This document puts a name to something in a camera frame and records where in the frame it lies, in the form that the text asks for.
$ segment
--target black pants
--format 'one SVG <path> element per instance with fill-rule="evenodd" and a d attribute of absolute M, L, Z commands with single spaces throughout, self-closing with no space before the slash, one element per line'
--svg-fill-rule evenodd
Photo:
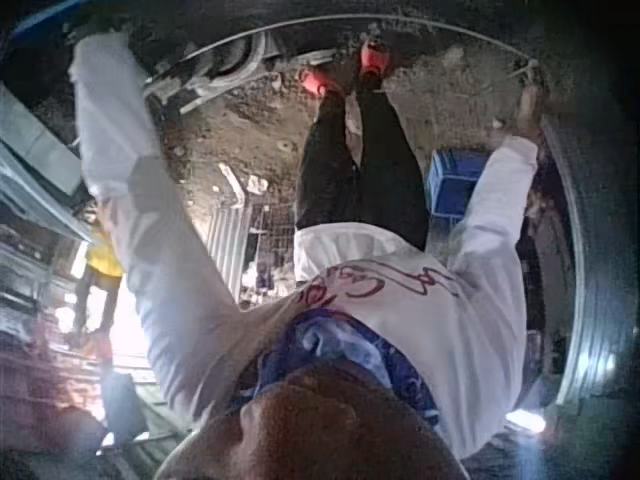
<path fill-rule="evenodd" d="M 73 328 L 76 332 L 84 330 L 87 324 L 87 299 L 89 298 L 89 291 L 94 285 L 107 292 L 99 330 L 105 333 L 111 330 L 121 281 L 122 277 L 105 275 L 89 265 L 86 266 L 82 278 L 76 284 L 76 316 L 73 321 Z"/>
<path fill-rule="evenodd" d="M 429 212 L 420 167 L 380 86 L 380 79 L 370 76 L 357 90 L 363 130 L 360 168 L 346 144 L 344 99 L 331 93 L 323 99 L 300 165 L 296 228 L 364 222 L 424 250 Z"/>

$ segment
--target dirt ground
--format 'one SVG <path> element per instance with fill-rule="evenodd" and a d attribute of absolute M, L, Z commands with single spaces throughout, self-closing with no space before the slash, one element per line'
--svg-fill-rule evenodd
<path fill-rule="evenodd" d="M 423 170 L 434 148 L 486 149 L 494 119 L 511 118 L 519 97 L 518 79 L 509 77 L 515 59 L 475 40 L 453 43 L 418 56 L 385 81 Z M 270 74 L 204 104 L 169 130 L 169 165 L 178 171 L 185 205 L 203 236 L 212 206 L 235 199 L 220 162 L 245 186 L 252 174 L 268 181 L 267 193 L 250 194 L 250 201 L 293 202 L 297 163 L 317 107 L 295 78 L 295 71 Z M 353 96 L 347 129 L 357 159 L 361 129 Z"/>

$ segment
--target corrugated metal sheet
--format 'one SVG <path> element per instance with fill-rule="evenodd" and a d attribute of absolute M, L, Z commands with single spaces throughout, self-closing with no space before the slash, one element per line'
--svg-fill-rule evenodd
<path fill-rule="evenodd" d="M 236 301 L 240 297 L 252 211 L 251 206 L 214 210 L 207 235 L 207 250 Z"/>

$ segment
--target white long-sleeve shirt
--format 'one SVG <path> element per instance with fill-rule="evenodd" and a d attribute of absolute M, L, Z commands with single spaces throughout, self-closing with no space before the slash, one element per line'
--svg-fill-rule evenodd
<path fill-rule="evenodd" d="M 296 239 L 313 279 L 241 312 L 163 168 L 126 43 L 118 34 L 84 39 L 71 76 L 85 181 L 105 208 L 170 406 L 194 421 L 221 414 L 244 368 L 297 314 L 323 305 L 404 353 L 434 396 L 454 455 L 481 448 L 521 386 L 526 318 L 515 243 L 536 146 L 512 137 L 491 155 L 446 267 L 376 227 L 321 225 Z"/>

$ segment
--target worker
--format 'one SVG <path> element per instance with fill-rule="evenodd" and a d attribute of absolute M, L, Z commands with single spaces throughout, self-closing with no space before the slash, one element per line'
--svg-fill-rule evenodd
<path fill-rule="evenodd" d="M 87 263 L 84 273 L 76 283 L 73 329 L 66 336 L 67 342 L 72 347 L 79 347 L 83 343 L 82 340 L 87 325 L 87 300 L 93 286 L 98 287 L 107 294 L 102 309 L 102 321 L 96 331 L 105 334 L 107 337 L 109 336 L 118 303 L 120 283 L 124 275 L 124 271 L 113 251 L 111 240 L 104 232 L 98 219 L 93 223 L 92 233 L 94 242 L 87 247 Z"/>
<path fill-rule="evenodd" d="M 361 172 L 344 147 L 348 91 L 302 76 L 322 97 L 298 193 L 296 268 L 308 281 L 241 312 L 164 169 L 126 36 L 76 45 L 84 179 L 164 396 L 194 422 L 157 478 L 465 478 L 459 460 L 514 407 L 526 338 L 514 247 L 536 171 L 532 110 L 491 155 L 445 266 L 423 251 L 420 172 L 380 90 L 388 57 L 371 50 L 356 88 Z"/>

